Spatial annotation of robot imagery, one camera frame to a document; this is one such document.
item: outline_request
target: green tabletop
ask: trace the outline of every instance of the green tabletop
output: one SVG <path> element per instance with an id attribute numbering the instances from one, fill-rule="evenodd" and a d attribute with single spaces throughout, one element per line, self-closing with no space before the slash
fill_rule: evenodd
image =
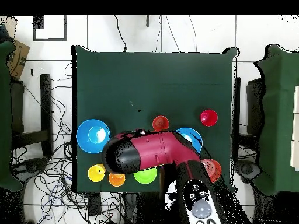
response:
<path id="1" fill-rule="evenodd" d="M 290 166 L 295 87 L 299 86 L 299 52 L 269 45 L 260 69 L 266 85 L 263 97 L 265 125 L 259 146 L 263 172 L 253 180 L 266 195 L 279 191 L 299 192 L 299 172 Z"/>
<path id="2" fill-rule="evenodd" d="M 222 176 L 230 184 L 232 60 L 236 48 L 223 54 L 75 49 L 78 126 L 95 118 L 106 123 L 114 136 L 124 130 L 153 130 L 153 119 L 166 116 L 169 130 L 190 127 L 200 133 L 203 145 L 220 163 Z M 218 113 L 215 126 L 205 127 L 199 121 L 205 109 Z M 136 182 L 133 174 L 126 175 L 121 187 L 112 187 L 108 175 L 101 182 L 91 182 L 88 169 L 101 162 L 100 153 L 92 155 L 78 147 L 78 192 L 159 191 L 159 172 L 148 185 Z"/>

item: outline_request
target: colorful cup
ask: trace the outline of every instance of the colorful cup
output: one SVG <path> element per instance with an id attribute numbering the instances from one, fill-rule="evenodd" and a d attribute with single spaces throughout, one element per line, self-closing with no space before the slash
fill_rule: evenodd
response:
<path id="1" fill-rule="evenodd" d="M 201 147 L 203 146 L 203 139 L 195 129 L 184 127 L 177 129 L 176 132 L 180 133 L 184 139 L 188 140 L 197 152 L 200 153 Z"/>
<path id="2" fill-rule="evenodd" d="M 134 178 L 140 184 L 149 184 L 152 183 L 157 176 L 157 169 L 155 167 L 143 171 L 138 171 L 134 173 Z"/>
<path id="3" fill-rule="evenodd" d="M 204 165 L 204 168 L 207 170 L 211 182 L 215 183 L 221 176 L 220 164 L 213 159 L 203 159 L 201 162 Z"/>
<path id="4" fill-rule="evenodd" d="M 157 116 L 152 122 L 152 127 L 155 131 L 168 130 L 169 120 L 165 116 Z"/>
<path id="5" fill-rule="evenodd" d="M 120 187 L 124 184 L 126 176 L 124 174 L 110 173 L 108 176 L 109 183 L 114 187 Z"/>
<path id="6" fill-rule="evenodd" d="M 200 121 L 205 126 L 213 126 L 218 121 L 218 114 L 212 109 L 204 110 L 200 115 Z"/>
<path id="7" fill-rule="evenodd" d="M 104 165 L 97 164 L 88 169 L 87 176 L 92 182 L 100 182 L 106 173 Z"/>
<path id="8" fill-rule="evenodd" d="M 100 120 L 86 120 L 79 126 L 76 138 L 83 151 L 91 154 L 100 153 L 110 139 L 110 131 Z"/>

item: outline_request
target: orange bowl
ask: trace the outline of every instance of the orange bowl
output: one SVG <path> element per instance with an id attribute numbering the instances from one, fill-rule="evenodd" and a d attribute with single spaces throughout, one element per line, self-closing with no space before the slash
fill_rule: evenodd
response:
<path id="1" fill-rule="evenodd" d="M 204 165 L 204 168 L 207 170 L 212 183 L 215 183 L 221 176 L 220 164 L 213 159 L 203 159 L 201 162 Z"/>
<path id="2" fill-rule="evenodd" d="M 109 183 L 114 187 L 120 187 L 124 184 L 126 177 L 124 174 L 110 173 L 108 176 Z"/>

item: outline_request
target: blue cup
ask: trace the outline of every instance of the blue cup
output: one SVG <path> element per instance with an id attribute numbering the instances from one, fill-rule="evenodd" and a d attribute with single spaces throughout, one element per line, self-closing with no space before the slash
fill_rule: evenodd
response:
<path id="1" fill-rule="evenodd" d="M 197 152 L 200 153 L 201 147 L 203 146 L 203 139 L 195 129 L 180 128 L 177 129 L 176 132 L 180 133 L 184 137 L 184 139 L 188 140 L 192 144 L 192 146 L 197 150 Z"/>
<path id="2" fill-rule="evenodd" d="M 103 150 L 110 139 L 110 130 L 100 120 L 86 120 L 79 126 L 76 138 L 83 151 L 96 154 Z"/>

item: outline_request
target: red cup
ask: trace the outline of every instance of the red cup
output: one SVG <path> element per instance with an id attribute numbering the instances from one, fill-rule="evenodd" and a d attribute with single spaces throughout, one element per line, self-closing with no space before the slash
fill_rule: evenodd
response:
<path id="1" fill-rule="evenodd" d="M 156 116 L 152 122 L 152 127 L 154 128 L 155 131 L 168 130 L 169 121 L 164 116 Z"/>
<path id="2" fill-rule="evenodd" d="M 215 183 L 221 176 L 221 166 L 220 164 L 213 159 L 203 159 L 202 164 L 207 170 L 208 176 L 212 183 Z"/>
<path id="3" fill-rule="evenodd" d="M 204 110 L 200 115 L 200 121 L 205 126 L 213 126 L 218 121 L 218 115 L 217 113 L 212 109 Z"/>

